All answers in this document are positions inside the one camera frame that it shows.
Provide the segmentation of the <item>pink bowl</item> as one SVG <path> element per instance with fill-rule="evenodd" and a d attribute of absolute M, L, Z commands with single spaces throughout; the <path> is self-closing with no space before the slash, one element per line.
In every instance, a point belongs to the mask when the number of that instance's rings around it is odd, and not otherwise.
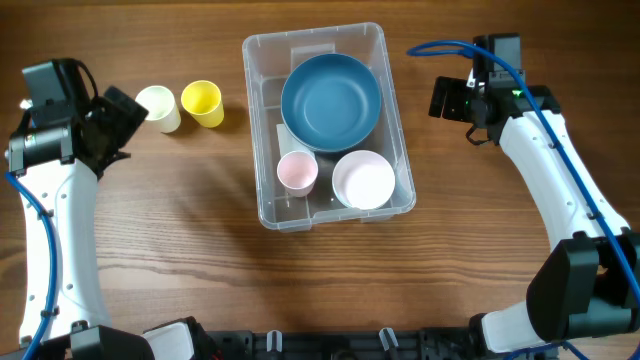
<path fill-rule="evenodd" d="M 347 208 L 374 210 L 392 196 L 396 177 L 390 163 L 380 154 L 357 150 L 343 156 L 332 173 L 336 199 Z"/>

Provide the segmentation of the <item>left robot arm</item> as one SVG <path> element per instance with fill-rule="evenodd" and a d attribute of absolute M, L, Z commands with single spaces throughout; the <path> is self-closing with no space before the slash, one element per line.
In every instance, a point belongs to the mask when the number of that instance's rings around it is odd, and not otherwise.
<path fill-rule="evenodd" d="M 100 290 L 94 212 L 98 182 L 147 110 L 116 87 L 90 102 L 47 99 L 11 135 L 6 178 L 23 202 L 28 299 L 26 359 L 219 359 L 192 317 L 140 335 L 112 328 Z"/>

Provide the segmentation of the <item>pink cup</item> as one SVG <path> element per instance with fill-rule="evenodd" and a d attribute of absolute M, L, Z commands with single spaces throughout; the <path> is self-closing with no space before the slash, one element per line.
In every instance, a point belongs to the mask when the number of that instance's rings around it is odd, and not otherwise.
<path fill-rule="evenodd" d="M 279 160 L 276 173 L 288 194 L 304 197 L 313 189 L 319 167 L 314 155 L 303 151 L 292 151 Z"/>

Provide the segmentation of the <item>dark blue bowl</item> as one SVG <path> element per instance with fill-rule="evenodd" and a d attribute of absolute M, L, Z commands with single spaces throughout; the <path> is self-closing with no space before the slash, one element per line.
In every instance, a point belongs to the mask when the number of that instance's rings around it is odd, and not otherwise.
<path fill-rule="evenodd" d="M 290 134 L 315 152 L 352 149 L 375 129 L 382 95 L 372 71 L 340 53 L 311 57 L 285 81 L 281 116 Z"/>

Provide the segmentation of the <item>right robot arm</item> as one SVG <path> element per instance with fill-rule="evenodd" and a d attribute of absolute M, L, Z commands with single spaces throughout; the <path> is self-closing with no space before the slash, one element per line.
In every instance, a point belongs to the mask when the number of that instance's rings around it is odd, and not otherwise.
<path fill-rule="evenodd" d="M 636 332 L 639 235 L 604 199 L 545 86 L 486 88 L 439 77 L 429 114 L 485 129 L 515 164 L 543 219 L 551 253 L 524 301 L 476 316 L 483 352 L 513 354 L 575 338 Z"/>

